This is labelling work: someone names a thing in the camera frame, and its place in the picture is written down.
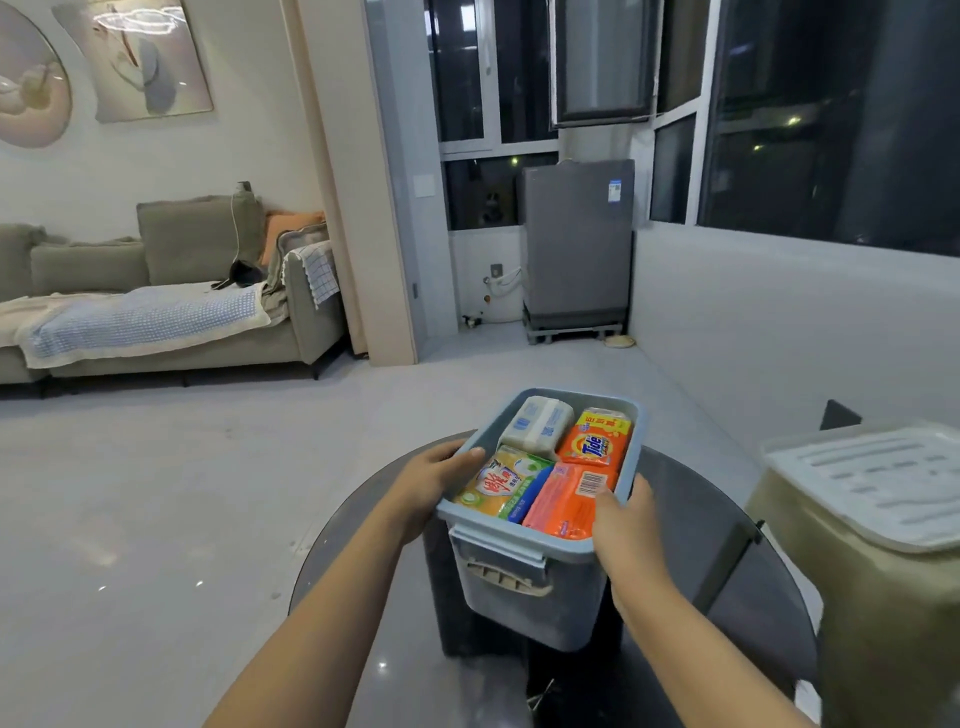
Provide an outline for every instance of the blue plastic storage bin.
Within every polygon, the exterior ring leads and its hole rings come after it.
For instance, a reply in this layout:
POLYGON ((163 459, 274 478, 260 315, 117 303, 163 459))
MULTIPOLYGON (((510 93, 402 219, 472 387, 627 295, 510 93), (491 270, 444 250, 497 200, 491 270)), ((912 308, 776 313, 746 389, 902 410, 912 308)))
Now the blue plastic storage bin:
MULTIPOLYGON (((614 493, 626 502, 647 426, 646 410, 633 400, 527 389, 514 397, 461 451, 480 446, 493 455, 500 434, 528 397, 541 395, 573 407, 576 418, 587 407, 623 412, 634 422, 614 493)), ((593 552, 593 539, 568 541, 519 523, 509 523, 444 499, 437 515, 449 527, 464 597, 474 612, 515 632, 564 652, 584 647, 600 611, 607 575, 593 552)))

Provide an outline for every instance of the barcode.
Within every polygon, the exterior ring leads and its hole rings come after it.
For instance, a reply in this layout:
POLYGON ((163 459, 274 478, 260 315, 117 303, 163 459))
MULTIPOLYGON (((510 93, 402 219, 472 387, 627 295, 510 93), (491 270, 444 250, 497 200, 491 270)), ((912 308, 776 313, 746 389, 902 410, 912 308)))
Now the barcode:
POLYGON ((577 486, 577 495, 586 497, 597 497, 601 488, 607 487, 607 477, 600 473, 584 473, 580 477, 580 485, 577 486))

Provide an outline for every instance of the tiled floor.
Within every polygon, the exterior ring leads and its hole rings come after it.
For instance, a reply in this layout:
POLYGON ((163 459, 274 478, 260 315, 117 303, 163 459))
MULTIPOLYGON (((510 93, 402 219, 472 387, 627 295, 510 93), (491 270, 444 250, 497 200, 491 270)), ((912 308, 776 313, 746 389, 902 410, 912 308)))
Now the tiled floor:
POLYGON ((647 443, 738 502, 759 475, 637 349, 528 347, 504 325, 423 358, 342 356, 319 382, 0 399, 0 724, 199 725, 285 616, 347 495, 527 386, 640 400, 647 443))

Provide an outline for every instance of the sofa backrest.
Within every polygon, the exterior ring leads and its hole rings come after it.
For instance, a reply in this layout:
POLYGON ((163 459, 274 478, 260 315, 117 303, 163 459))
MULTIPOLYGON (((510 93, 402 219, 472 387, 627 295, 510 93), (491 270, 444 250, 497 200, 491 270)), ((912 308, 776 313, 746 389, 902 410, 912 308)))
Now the sofa backrest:
POLYGON ((40 243, 30 250, 35 296, 127 293, 150 285, 143 243, 131 237, 104 243, 40 243))
POLYGON ((240 259, 257 265, 266 217, 252 192, 136 206, 151 285, 223 280, 240 259))
POLYGON ((30 250, 46 236, 31 225, 0 225, 0 302, 33 294, 30 250))

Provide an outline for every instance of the white lid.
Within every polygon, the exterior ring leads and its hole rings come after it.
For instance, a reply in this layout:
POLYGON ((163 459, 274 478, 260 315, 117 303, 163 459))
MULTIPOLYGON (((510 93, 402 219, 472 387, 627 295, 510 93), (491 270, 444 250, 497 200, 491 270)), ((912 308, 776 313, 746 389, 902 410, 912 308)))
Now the white lid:
POLYGON ((960 546, 960 431, 911 421, 768 442, 767 464, 861 536, 898 551, 960 546))

